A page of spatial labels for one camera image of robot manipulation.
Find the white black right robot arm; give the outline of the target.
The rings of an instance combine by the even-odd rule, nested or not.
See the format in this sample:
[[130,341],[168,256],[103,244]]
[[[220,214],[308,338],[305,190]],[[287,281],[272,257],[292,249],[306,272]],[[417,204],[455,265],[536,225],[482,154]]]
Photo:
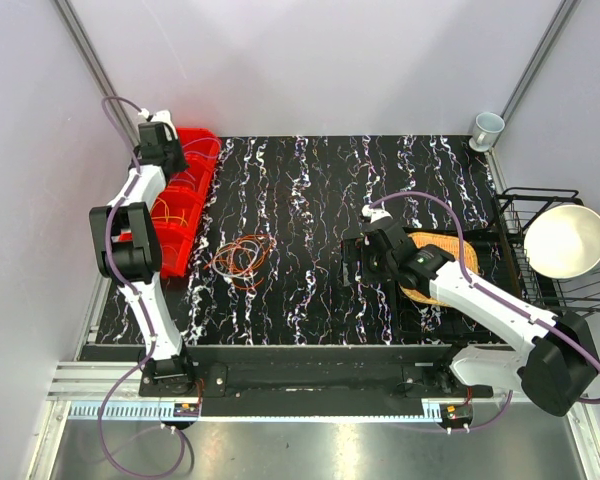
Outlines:
[[481,278],[475,252],[456,236],[410,233],[381,209],[367,209],[365,231],[341,242],[345,283],[395,283],[423,302],[451,307],[506,343],[466,346],[434,371],[446,396],[468,386],[521,391],[558,417],[582,400],[599,356],[584,317],[533,306]]

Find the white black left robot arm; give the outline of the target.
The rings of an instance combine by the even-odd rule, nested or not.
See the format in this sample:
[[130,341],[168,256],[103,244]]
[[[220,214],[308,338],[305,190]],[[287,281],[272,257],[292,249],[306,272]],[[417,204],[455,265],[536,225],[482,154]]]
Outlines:
[[113,200],[91,209],[89,222],[98,269],[124,296],[145,343],[140,394],[183,396],[195,389],[196,372],[164,297],[151,208],[187,164],[171,112],[142,109],[139,115],[139,144],[131,149],[128,178]]

